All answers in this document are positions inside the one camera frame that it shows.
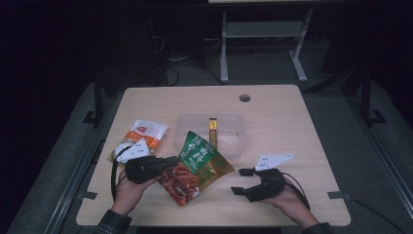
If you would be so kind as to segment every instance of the hand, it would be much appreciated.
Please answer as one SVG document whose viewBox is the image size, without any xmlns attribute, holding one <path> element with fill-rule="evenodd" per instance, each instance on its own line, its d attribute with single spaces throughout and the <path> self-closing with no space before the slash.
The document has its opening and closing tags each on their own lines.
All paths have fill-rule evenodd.
<svg viewBox="0 0 413 234">
<path fill-rule="evenodd" d="M 119 180 L 126 175 L 125 171 L 119 174 Z M 161 177 L 155 177 L 144 183 L 137 184 L 129 181 L 126 177 L 119 184 L 116 190 L 116 199 L 111 210 L 119 215 L 127 216 L 136 207 L 142 198 L 143 192 L 150 185 L 156 183 Z"/>
<path fill-rule="evenodd" d="M 264 199 L 261 202 L 271 204 L 280 209 L 291 220 L 296 222 L 301 230 L 319 223 L 298 195 L 287 185 L 284 186 L 284 190 L 278 196 Z"/>
</svg>

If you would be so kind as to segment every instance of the food package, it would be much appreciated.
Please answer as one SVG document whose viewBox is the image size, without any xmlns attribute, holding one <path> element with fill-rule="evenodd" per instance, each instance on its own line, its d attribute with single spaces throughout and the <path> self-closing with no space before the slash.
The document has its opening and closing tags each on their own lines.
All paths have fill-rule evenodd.
<svg viewBox="0 0 413 234">
<path fill-rule="evenodd" d="M 189 131 L 180 163 L 166 169 L 160 183 L 178 206 L 185 206 L 220 177 L 233 172 L 231 164 L 201 136 Z"/>
<path fill-rule="evenodd" d="M 167 128 L 168 126 L 153 121 L 136 120 L 122 141 L 109 155 L 109 161 L 113 162 L 123 149 L 134 145 L 142 138 L 145 139 L 149 152 L 152 154 Z"/>
</svg>

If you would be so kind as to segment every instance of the left hand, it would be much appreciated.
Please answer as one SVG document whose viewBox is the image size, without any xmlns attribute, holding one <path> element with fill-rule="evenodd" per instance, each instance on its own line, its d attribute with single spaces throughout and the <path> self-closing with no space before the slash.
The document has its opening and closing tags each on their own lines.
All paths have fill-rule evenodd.
<svg viewBox="0 0 413 234">
<path fill-rule="evenodd" d="M 121 171 L 119 174 L 119 180 L 126 175 L 125 171 Z M 129 181 L 125 177 L 119 184 L 116 190 L 116 199 L 111 210 L 119 215 L 127 216 L 142 198 L 143 192 L 150 185 L 156 183 L 161 177 L 155 177 L 145 181 L 144 183 L 137 184 Z"/>
</svg>

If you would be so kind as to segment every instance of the hole in table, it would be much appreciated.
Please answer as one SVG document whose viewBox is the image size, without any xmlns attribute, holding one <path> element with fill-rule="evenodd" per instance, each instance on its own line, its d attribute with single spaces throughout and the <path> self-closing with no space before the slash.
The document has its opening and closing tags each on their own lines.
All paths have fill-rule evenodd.
<svg viewBox="0 0 413 234">
<path fill-rule="evenodd" d="M 240 101 L 242 102 L 249 102 L 251 97 L 249 95 L 240 95 Z"/>
</svg>

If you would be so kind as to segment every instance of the green snack bag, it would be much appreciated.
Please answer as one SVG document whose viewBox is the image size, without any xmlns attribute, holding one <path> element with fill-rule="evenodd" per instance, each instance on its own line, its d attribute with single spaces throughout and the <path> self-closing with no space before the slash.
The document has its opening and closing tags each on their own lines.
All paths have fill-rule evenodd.
<svg viewBox="0 0 413 234">
<path fill-rule="evenodd" d="M 166 169 L 160 179 L 179 206 L 185 206 L 217 179 L 234 171 L 207 140 L 191 131 L 186 136 L 179 160 L 178 166 Z"/>
</svg>

